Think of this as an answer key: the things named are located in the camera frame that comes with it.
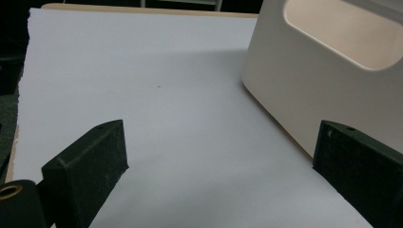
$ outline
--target metal ring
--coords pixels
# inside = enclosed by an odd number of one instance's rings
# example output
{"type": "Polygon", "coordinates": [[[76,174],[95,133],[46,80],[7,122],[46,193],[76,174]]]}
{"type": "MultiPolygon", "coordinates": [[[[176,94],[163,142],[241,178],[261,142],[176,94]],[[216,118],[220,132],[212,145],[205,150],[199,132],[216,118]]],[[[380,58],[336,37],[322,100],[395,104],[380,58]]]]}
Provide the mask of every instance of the metal ring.
{"type": "Polygon", "coordinates": [[[0,200],[6,200],[12,198],[23,190],[23,186],[20,184],[9,185],[0,189],[0,200]]]}

